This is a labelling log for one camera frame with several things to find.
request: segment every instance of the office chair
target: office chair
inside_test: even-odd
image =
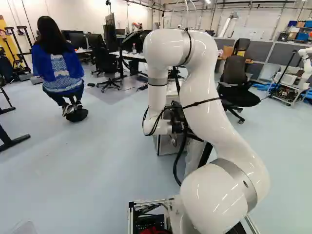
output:
[[[245,52],[250,45],[250,39],[239,38],[234,44],[232,55],[238,55],[238,52]]]
[[[116,59],[116,56],[111,55],[104,44],[100,44],[100,46],[95,46],[92,49],[93,56],[95,57],[95,65],[97,70],[92,72],[97,72],[97,75],[105,72],[105,73],[116,73],[119,72],[118,63],[119,61]],[[113,86],[117,89],[120,88],[122,84],[123,76],[118,78],[108,78],[107,81],[102,83],[97,83],[97,87],[103,86],[102,92],[104,93],[105,89],[109,86]]]
[[[225,61],[223,74],[217,88],[224,110],[230,111],[239,118],[239,124],[243,124],[245,119],[239,116],[235,110],[241,113],[242,107],[256,106],[261,101],[257,95],[248,91],[252,82],[248,81],[245,66],[245,57],[229,56]]]

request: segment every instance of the floor mat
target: floor mat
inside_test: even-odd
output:
[[[125,77],[123,79],[123,84],[120,90],[115,89],[113,87],[108,87],[105,89],[105,92],[102,93],[101,91],[102,87],[88,88],[87,86],[85,87],[84,90],[87,93],[90,93],[96,96],[97,98],[101,99],[102,101],[106,102],[107,104],[112,105],[136,93],[137,88],[143,84],[144,84],[143,82],[137,80],[136,76],[131,76]]]
[[[85,71],[84,72],[85,73],[85,77],[84,77],[85,85],[87,83],[100,83],[100,82],[106,81],[108,78],[116,78],[119,76],[119,73],[115,73],[115,74],[102,73],[100,74],[99,77],[97,77],[96,74],[91,75],[91,71],[95,70],[95,67],[85,65],[83,69]],[[110,104],[110,105],[115,104],[131,96],[132,94],[135,94],[137,92],[137,88],[144,84],[144,81],[142,81],[141,79],[139,80],[137,79],[137,75],[128,76],[129,75],[128,71],[124,71],[124,74],[127,75],[127,77],[123,79],[123,85],[121,86],[120,90],[115,89],[113,87],[109,87],[105,89],[104,93],[102,93],[101,91],[102,87],[88,88],[87,86],[85,86],[84,91],[96,96],[97,98],[106,102],[107,104]]]

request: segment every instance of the robotic arm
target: robotic arm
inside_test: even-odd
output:
[[[262,160],[230,124],[218,99],[214,80],[217,45],[207,33],[160,29],[145,38],[143,51],[149,75],[145,134],[151,132],[165,107],[168,67],[184,65],[188,70],[179,94],[185,118],[194,134],[213,145],[218,158],[188,175],[180,195],[186,214],[201,234],[224,233],[267,195],[270,180]],[[153,134],[174,131],[168,120],[161,119]]]
[[[308,54],[312,54],[312,47],[307,49],[300,49],[298,51],[298,54],[302,58],[303,61],[303,69],[304,73],[301,77],[309,79],[309,77],[312,75],[312,66],[311,66],[311,60]]]

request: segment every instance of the silver joint ring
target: silver joint ring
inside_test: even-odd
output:
[[[228,160],[218,158],[211,163],[224,169],[239,184],[247,201],[248,212],[251,211],[258,202],[258,196],[249,177],[239,167]]]

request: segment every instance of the black pants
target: black pants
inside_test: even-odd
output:
[[[44,87],[42,87],[42,90],[50,98],[52,98],[59,106],[64,106],[66,104],[66,101],[65,101],[64,97],[69,98],[69,97],[74,97],[75,96],[76,97],[76,101],[80,101],[81,100],[82,94],[83,94],[83,83],[82,83],[82,85],[81,85],[79,90],[77,90],[76,92],[65,94],[65,95],[49,92]]]

